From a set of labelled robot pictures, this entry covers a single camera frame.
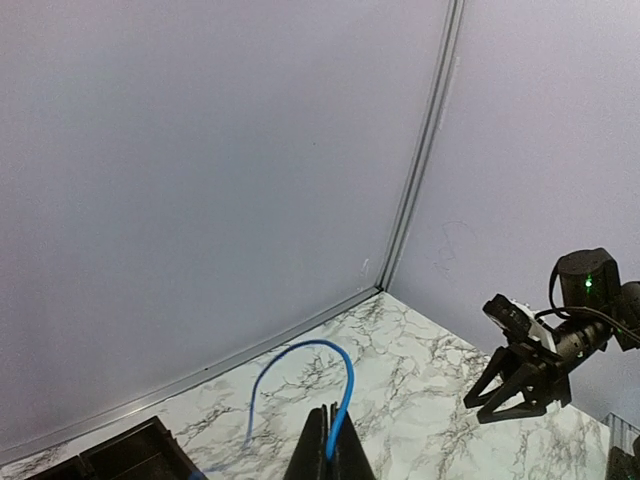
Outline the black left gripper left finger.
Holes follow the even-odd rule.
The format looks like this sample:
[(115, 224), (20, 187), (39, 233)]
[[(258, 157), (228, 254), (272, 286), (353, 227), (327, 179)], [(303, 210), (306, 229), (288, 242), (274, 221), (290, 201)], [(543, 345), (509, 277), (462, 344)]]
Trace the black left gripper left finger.
[(326, 405), (313, 408), (306, 419), (283, 476), (284, 480), (327, 479), (326, 444), (329, 415)]

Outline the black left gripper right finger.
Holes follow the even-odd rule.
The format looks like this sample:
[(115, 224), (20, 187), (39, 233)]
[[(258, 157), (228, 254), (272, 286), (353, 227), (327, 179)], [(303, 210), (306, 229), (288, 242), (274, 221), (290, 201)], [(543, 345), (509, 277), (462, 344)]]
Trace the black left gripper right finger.
[(346, 413), (338, 435), (334, 455), (329, 462), (329, 478), (333, 480), (375, 480), (364, 448), (349, 413)]

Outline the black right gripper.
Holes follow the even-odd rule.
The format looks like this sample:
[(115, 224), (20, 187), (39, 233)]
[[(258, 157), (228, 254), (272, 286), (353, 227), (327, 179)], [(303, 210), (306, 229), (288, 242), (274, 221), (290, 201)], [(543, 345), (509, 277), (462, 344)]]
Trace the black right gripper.
[(536, 320), (527, 333), (506, 333), (464, 397), (480, 407), (481, 424), (544, 416), (553, 402), (572, 400), (569, 374), (608, 343), (608, 325), (597, 319), (568, 319), (556, 328)]

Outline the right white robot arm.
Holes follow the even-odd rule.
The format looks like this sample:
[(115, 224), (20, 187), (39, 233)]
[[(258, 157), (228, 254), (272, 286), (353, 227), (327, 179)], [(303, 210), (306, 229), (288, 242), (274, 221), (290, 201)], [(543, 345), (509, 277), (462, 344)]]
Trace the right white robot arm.
[(538, 312), (497, 294), (483, 307), (507, 343), (496, 349), (464, 398), (481, 424), (543, 416), (572, 400), (569, 375), (616, 340), (639, 346), (639, 284), (621, 283), (616, 260), (603, 248), (560, 257), (548, 290), (563, 302)]

